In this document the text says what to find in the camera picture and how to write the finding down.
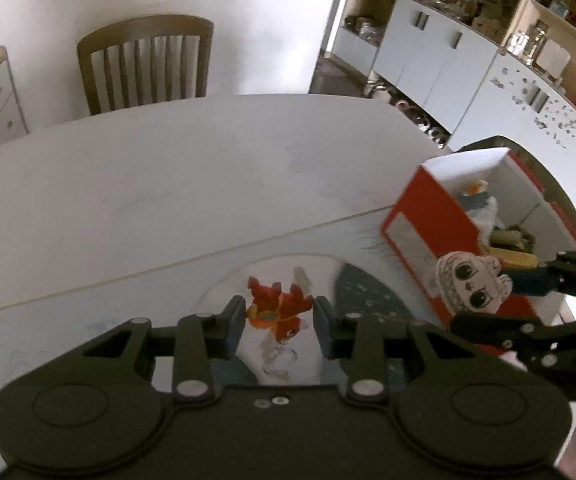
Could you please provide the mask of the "white cabinet wall unit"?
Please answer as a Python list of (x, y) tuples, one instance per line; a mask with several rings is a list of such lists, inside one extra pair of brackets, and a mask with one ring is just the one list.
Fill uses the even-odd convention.
[(452, 148), (504, 136), (576, 157), (576, 0), (339, 0), (330, 49)]

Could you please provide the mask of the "dark wooden chair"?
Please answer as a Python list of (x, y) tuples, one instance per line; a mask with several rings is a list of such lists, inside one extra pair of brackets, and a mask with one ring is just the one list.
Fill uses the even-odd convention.
[(129, 18), (76, 46), (92, 115), (207, 95), (214, 24), (187, 14)]

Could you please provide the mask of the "yellow small carton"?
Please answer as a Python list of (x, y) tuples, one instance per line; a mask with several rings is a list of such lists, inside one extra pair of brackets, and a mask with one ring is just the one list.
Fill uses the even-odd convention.
[(539, 259), (527, 252), (489, 247), (487, 253), (496, 258), (505, 269), (534, 269), (539, 264)]

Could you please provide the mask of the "red and white cardboard box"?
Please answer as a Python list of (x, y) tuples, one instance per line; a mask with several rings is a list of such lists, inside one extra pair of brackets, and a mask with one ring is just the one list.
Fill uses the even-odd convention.
[(454, 317), (440, 298), (437, 259), (448, 252), (483, 255), (481, 222), (466, 211), (466, 192), (497, 205), (495, 226), (521, 226), (548, 261), (576, 250), (576, 209), (559, 183), (528, 168), (509, 148), (483, 148), (432, 158), (418, 167), (381, 226), (381, 234), (421, 287), (443, 325)]

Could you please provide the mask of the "red dragon keychain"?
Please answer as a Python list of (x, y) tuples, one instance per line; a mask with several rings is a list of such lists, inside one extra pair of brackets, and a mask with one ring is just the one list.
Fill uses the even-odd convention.
[(292, 284), (287, 292), (276, 282), (265, 286), (250, 276), (248, 289), (252, 302), (247, 307), (247, 320), (257, 330), (269, 330), (279, 344), (284, 344), (301, 330), (300, 315), (312, 310), (314, 299), (305, 296), (301, 287)]

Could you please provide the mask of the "white bunny plush toy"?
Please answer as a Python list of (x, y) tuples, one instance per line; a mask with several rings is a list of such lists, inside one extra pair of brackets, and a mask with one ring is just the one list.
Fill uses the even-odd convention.
[(448, 252), (437, 260), (435, 278), (440, 298), (451, 315), (495, 314), (512, 292), (512, 281), (490, 255)]

